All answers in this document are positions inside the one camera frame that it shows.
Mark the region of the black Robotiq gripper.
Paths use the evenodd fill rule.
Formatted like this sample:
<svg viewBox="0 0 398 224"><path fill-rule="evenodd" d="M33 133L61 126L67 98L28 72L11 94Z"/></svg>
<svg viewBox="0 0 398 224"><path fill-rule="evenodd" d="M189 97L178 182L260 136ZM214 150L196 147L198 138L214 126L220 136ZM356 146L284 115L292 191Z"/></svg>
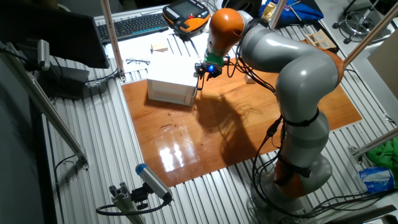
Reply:
<svg viewBox="0 0 398 224"><path fill-rule="evenodd" d="M223 68L215 65L204 65L202 63L195 64L195 74L198 77L198 80L201 81L201 84L197 84L197 90L202 90L204 85L204 74L208 73L208 78L218 77L223 73Z"/></svg>

